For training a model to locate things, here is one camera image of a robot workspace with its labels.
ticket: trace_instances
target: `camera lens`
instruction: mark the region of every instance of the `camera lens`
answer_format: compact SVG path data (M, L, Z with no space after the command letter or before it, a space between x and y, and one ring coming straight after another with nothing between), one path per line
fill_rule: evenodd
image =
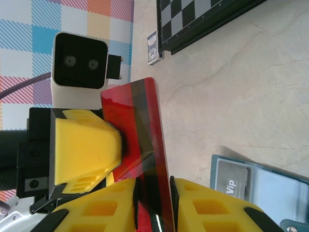
M95 70L98 68L98 62L94 59L90 60L88 62L88 67L91 69L91 70Z
M75 57L72 57L72 56L67 56L67 57L64 59L64 63L65 63L67 66L74 66L74 65L75 65L75 62L76 62L76 59L75 59Z

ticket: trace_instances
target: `chessboard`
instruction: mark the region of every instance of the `chessboard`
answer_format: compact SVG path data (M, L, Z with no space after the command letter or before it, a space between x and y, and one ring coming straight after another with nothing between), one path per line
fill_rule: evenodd
M159 51L172 54L266 0L157 0Z

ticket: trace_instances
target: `colorful plaid pattern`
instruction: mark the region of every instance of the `colorful plaid pattern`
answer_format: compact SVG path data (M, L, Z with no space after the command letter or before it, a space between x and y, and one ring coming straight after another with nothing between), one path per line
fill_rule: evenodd
M134 0L0 0L0 91L50 72L59 31L104 40L122 55L121 81L130 82ZM50 80L0 100L0 130L26 128L31 107L52 107ZM0 192L0 199L10 196Z

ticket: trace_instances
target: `checkered tablecloth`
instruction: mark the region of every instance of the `checkered tablecloth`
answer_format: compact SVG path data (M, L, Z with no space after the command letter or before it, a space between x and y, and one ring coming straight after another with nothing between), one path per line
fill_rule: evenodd
M133 13L134 0L0 0L0 91L50 72L59 31L104 40L124 57L122 80L109 87L130 82ZM31 107L52 107L50 80L0 100L0 130L25 129Z

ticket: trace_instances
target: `marble surface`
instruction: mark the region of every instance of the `marble surface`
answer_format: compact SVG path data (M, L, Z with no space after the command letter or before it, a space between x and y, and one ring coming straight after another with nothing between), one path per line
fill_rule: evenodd
M147 66L155 0L135 0L131 80L159 88L169 174L208 186L212 154L309 177L309 1L268 0Z

